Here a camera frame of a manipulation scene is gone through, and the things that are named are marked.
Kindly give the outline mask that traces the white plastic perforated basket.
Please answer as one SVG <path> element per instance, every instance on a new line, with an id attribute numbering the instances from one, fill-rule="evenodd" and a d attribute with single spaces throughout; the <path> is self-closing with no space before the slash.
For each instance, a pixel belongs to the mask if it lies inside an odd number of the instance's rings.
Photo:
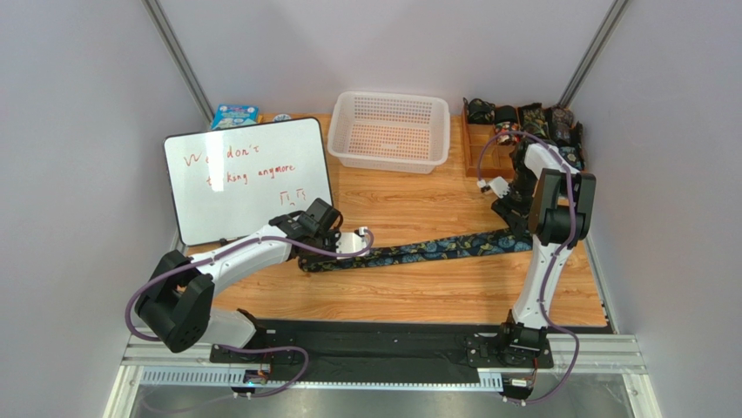
<path id="1" fill-rule="evenodd" d="M 451 115 L 441 98 L 345 91 L 327 150 L 351 168 L 430 174 L 449 157 Z"/>

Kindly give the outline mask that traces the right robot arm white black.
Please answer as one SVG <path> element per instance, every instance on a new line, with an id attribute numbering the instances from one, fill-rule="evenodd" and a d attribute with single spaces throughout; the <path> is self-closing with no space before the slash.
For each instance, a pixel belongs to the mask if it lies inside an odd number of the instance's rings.
<path id="1" fill-rule="evenodd" d="M 547 347 L 556 287 L 578 242 L 590 229 L 596 177 L 573 167 L 541 139 L 521 141 L 512 155 L 514 177 L 490 181 L 494 210 L 531 239 L 523 290 L 502 323 L 497 353 L 511 366 L 528 365 Z"/>

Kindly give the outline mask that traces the dark blue floral necktie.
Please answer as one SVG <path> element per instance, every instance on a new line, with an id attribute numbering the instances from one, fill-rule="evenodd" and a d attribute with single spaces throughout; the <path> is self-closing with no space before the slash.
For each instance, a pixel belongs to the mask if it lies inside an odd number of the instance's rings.
<path id="1" fill-rule="evenodd" d="M 305 273 L 324 273 L 366 267 L 521 253 L 528 252 L 531 249 L 531 237 L 525 234 L 518 235 L 509 228 L 505 228 L 403 246 L 376 247 L 363 256 L 345 259 L 308 254 L 299 257 L 298 266 Z"/>

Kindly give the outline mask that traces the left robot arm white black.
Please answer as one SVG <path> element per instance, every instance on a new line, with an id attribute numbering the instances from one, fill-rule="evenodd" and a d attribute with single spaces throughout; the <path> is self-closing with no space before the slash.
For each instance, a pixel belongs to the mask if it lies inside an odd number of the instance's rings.
<path id="1" fill-rule="evenodd" d="M 257 232 L 206 253 L 186 256 L 172 250 L 161 257 L 151 278 L 129 299 L 125 322 L 137 316 L 151 330 L 142 340 L 161 341 L 173 353 L 199 342 L 243 347 L 255 333 L 243 313 L 220 311 L 214 298 L 231 285 L 301 252 L 337 253 L 341 212 L 323 199 L 306 210 L 268 221 Z"/>

